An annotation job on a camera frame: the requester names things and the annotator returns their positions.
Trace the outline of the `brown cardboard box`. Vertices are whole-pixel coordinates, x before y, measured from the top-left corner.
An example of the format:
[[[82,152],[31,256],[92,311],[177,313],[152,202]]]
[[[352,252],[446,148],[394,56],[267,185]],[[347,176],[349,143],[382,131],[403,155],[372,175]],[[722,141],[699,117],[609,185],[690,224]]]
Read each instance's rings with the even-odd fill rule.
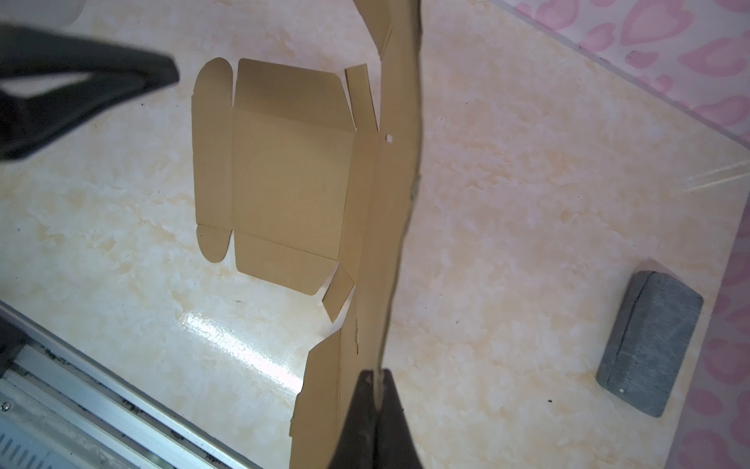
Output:
[[[321,293],[341,328],[308,353],[290,464],[330,463],[362,371],[382,365],[423,140],[416,1],[361,1],[378,50],[343,75],[242,59],[201,68],[191,99],[197,240],[210,262]]]

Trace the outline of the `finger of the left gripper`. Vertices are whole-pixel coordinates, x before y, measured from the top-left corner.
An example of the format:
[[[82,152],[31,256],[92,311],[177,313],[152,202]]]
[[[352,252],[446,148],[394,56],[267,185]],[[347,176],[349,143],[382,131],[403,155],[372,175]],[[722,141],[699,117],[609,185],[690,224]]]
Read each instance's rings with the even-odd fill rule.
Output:
[[[173,58],[143,49],[1,25],[3,81],[85,74],[86,79],[23,97],[1,91],[1,159],[17,161],[111,107],[179,82]]]

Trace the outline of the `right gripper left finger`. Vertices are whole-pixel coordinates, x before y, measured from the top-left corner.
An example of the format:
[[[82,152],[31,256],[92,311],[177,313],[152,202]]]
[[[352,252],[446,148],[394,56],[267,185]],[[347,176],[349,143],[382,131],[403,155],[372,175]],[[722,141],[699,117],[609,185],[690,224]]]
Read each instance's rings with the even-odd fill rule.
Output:
[[[377,420],[373,371],[362,371],[357,379],[339,442],[328,467],[373,469],[376,459]]]

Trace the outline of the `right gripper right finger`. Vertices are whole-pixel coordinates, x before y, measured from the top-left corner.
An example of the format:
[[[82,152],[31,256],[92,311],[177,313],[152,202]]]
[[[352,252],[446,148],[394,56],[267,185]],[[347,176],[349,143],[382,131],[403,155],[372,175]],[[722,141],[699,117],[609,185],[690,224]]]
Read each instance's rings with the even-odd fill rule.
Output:
[[[383,371],[383,402],[375,428],[374,467],[423,468],[390,369]]]

